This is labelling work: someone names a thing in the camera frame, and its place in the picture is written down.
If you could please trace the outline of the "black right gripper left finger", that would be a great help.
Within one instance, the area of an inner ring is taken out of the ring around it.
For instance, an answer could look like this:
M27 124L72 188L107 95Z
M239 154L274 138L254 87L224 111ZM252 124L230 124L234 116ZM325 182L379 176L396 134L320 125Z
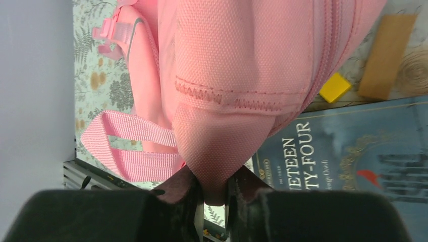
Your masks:
M154 188L44 190L5 241L200 241L201 186L188 167Z

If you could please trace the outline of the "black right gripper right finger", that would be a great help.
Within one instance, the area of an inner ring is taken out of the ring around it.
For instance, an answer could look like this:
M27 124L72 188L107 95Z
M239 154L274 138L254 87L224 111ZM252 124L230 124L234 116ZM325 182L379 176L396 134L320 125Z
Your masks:
M411 241L380 195L278 191L246 167L228 180L226 230L231 241Z

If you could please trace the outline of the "pink student backpack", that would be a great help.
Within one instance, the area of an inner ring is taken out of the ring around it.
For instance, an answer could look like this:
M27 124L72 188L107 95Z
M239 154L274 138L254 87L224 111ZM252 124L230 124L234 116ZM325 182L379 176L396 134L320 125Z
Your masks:
M209 205L359 46L385 1L118 1L92 36L123 58L135 112L98 114L81 143L130 182L181 167Z

